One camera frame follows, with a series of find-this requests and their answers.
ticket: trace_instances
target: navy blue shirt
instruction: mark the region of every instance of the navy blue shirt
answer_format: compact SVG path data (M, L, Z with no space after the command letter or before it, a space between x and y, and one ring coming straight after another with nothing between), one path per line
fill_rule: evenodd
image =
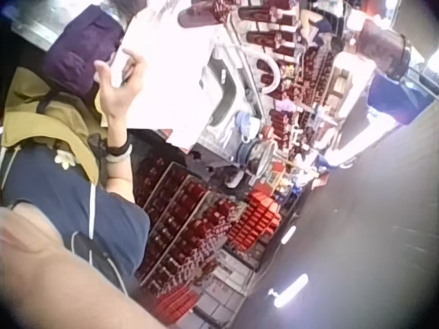
M10 150L1 168L1 178L11 157ZM2 195L9 206L23 200L39 208L59 231L64 243L74 232L88 236L90 183L80 165L64 170L55 163L57 151L31 144L18 152L12 163ZM136 204L96 188L94 241L117 263L123 278L139 267L147 241L150 220Z

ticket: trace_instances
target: blurry skin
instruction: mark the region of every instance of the blurry skin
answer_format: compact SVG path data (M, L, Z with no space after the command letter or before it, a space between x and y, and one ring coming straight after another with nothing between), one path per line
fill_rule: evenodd
M164 328L65 249L31 205L0 208L0 262L0 297L30 328Z

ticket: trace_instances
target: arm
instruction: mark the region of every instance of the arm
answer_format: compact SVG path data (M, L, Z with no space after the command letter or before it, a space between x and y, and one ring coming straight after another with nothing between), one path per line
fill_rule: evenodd
M108 120L108 146L121 147L127 141L126 120ZM129 202L134 202L132 194L132 170L131 159L127 158L118 163L107 162L108 180L106 191L116 193Z
M0 299L26 328L165 329L28 217L0 208Z
M131 51L125 50L125 52L131 56L132 73L120 88L114 88L111 85L110 67L104 62L97 61L95 63L101 87L102 110L108 121L109 147L121 147L126 143L126 114L133 99L143 86L143 74L146 68L145 60ZM127 158L118 163L108 162L107 170L107 192L116 193L128 201L134 202L130 159Z

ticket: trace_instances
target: white flower patch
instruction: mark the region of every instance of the white flower patch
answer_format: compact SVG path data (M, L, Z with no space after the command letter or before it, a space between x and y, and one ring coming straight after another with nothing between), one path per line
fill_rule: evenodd
M56 150L55 163L59 163L62 165L64 170L67 170L69 167L74 167L78 162L75 156L67 151L62 151L61 149Z

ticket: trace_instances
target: fluorescent light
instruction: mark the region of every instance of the fluorescent light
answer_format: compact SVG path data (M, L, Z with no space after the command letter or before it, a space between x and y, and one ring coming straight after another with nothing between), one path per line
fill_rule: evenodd
M353 31L361 31L366 17L367 15L365 12L362 12L361 10L352 10L346 22L347 28Z
M434 73L439 74L439 49L430 57L427 66Z
M274 305L277 308L284 306L290 300L292 300L300 290L308 283L308 276L306 274L302 274L299 279L294 281L294 283L287 288L283 293L281 293L275 300Z
M398 0L386 0L385 7L389 10L393 10L398 5Z
M281 240L281 243L282 243L283 245L286 244L286 243L290 240L290 238L293 236L293 234L295 233L295 231L296 231L296 226L292 226L292 227L290 227L289 230L288 230L288 232L283 236L283 238L282 238L282 240Z

